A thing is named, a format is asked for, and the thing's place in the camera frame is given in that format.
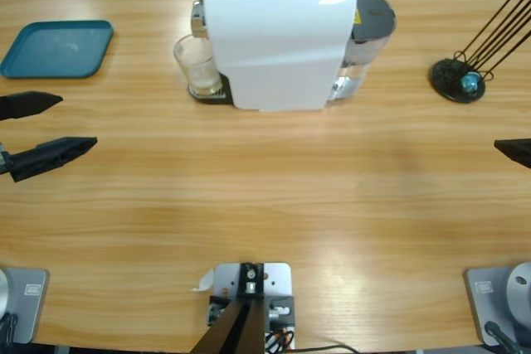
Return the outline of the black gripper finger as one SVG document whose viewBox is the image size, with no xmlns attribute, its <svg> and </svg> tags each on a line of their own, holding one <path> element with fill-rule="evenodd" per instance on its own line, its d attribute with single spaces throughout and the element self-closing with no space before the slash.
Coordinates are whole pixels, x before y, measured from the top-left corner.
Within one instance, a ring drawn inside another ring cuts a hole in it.
<svg viewBox="0 0 531 354">
<path fill-rule="evenodd" d="M 494 147 L 512 161 L 531 168 L 531 139 L 500 139 L 494 141 Z"/>
</svg>

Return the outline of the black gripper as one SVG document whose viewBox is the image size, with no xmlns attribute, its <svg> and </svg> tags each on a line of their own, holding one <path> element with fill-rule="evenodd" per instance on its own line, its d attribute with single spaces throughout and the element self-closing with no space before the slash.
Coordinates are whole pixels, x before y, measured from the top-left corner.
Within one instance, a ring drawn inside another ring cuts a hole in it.
<svg viewBox="0 0 531 354">
<path fill-rule="evenodd" d="M 61 101 L 61 96 L 41 91 L 4 95 L 1 97 L 1 120 L 40 114 Z M 64 137 L 11 155 L 0 144 L 0 174 L 10 170 L 12 180 L 20 182 L 76 160 L 97 143 L 97 137 Z"/>
</svg>

